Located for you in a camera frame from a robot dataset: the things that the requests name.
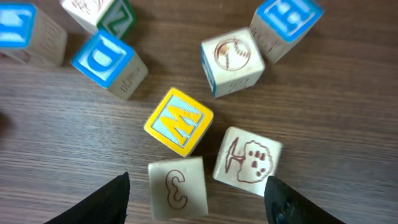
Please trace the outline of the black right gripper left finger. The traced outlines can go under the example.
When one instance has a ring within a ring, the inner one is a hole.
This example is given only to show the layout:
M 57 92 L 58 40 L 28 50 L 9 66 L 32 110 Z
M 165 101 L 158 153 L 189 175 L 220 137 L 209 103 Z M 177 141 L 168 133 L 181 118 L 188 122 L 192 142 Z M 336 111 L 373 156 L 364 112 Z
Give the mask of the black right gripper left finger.
M 130 194 L 125 172 L 45 224 L 124 224 Z

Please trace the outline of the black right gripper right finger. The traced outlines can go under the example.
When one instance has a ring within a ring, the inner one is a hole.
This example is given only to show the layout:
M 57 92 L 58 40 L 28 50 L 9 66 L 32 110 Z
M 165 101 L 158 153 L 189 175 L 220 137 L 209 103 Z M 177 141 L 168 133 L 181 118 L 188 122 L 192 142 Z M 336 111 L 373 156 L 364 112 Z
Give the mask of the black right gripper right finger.
M 345 224 L 274 175 L 267 178 L 264 204 L 269 224 Z

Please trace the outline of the plain picture wooden block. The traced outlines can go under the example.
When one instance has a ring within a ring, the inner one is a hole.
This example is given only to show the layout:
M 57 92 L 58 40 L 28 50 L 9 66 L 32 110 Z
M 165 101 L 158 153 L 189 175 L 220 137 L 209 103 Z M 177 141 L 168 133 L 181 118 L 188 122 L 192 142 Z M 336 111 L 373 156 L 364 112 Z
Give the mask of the plain picture wooden block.
M 199 218 L 208 215 L 202 156 L 148 165 L 152 218 Z

